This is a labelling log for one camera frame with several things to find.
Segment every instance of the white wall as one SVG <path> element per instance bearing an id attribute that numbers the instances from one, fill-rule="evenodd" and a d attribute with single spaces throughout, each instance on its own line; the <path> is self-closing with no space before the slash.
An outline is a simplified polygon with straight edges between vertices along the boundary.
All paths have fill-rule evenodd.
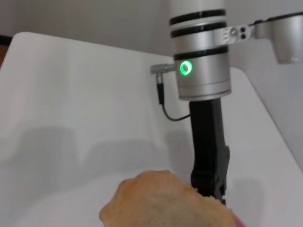
<path id="1" fill-rule="evenodd" d="M 302 0 L 227 0 L 229 24 L 303 10 Z M 170 55 L 166 0 L 2 0 L 0 34 L 20 31 Z M 279 66 L 270 43 L 232 47 L 303 168 L 303 66 Z"/>

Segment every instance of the green indicator light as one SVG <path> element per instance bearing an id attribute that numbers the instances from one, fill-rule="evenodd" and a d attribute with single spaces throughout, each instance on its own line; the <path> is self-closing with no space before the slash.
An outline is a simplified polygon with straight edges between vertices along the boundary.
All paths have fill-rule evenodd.
<path id="1" fill-rule="evenodd" d="M 184 61 L 180 65 L 180 72 L 186 76 L 193 70 L 193 65 L 190 61 Z"/>

